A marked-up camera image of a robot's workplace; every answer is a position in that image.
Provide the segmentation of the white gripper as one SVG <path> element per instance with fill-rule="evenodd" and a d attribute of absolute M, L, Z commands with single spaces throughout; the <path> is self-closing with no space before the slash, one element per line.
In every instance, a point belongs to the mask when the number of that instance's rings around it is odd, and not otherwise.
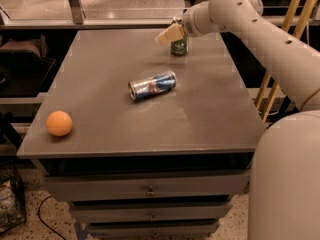
<path fill-rule="evenodd" d="M 165 45 L 181 40 L 184 38 L 184 32 L 189 37 L 219 32 L 219 26 L 210 18 L 208 5 L 209 2 L 206 1 L 188 8 L 182 16 L 183 27 L 178 23 L 170 25 L 155 38 L 155 42 Z"/>

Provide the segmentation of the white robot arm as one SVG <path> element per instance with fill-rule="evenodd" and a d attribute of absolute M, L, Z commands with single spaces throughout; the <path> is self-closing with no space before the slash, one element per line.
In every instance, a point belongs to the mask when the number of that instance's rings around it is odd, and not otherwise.
<path fill-rule="evenodd" d="M 159 44 L 211 32 L 237 36 L 299 111 L 256 147 L 248 240 L 320 240 L 320 54 L 261 16 L 261 0 L 208 0 L 156 37 Z"/>

